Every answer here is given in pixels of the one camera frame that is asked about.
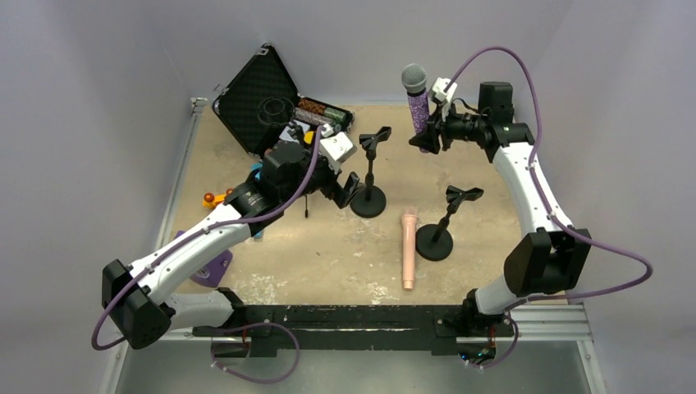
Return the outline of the black round-base mic stand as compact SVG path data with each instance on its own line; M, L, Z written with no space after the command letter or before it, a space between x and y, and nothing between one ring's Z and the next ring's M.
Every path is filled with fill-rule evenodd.
M350 203L350 208L361 218L375 218L379 216L387 206L387 198L378 186L374 185L373 162L377 158L378 144L387 141L392 133L390 126L382 126L374 134L360 134L359 143L365 151L368 160L368 171L365 176L364 187L358 191Z

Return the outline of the purple glitter microphone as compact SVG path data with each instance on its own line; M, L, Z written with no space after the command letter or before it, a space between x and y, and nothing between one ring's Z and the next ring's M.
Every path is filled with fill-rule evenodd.
M419 64L411 63L403 69L401 83L407 93L415 134L420 135L427 130L429 118L427 73Z

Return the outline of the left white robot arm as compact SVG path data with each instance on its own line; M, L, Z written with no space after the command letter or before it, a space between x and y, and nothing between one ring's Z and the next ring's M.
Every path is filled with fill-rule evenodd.
M344 208L355 196L359 176L337 178L357 148L339 134L307 149L278 141L253 170L206 218L161 249L130 264L114 260L103 269L102 303L124 341L134 349L155 343L180 328L221 328L242 303L230 290L178 295L176 289L222 252L260 233L293 202L321 191Z

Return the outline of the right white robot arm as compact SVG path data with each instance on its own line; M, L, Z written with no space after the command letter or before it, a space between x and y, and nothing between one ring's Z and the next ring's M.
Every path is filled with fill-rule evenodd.
M483 330L505 312L535 296L554 296L576 287L591 245L558 206L536 157L540 141L529 126L515 120L513 88L507 82L483 82L478 105L459 113L456 83L438 78L430 89L411 85L412 109L419 127L409 141L428 153L440 153L461 140L477 144L505 182L520 224L521 241L506 257L503 272L490 284L469 292L460 312L445 318L454 329Z

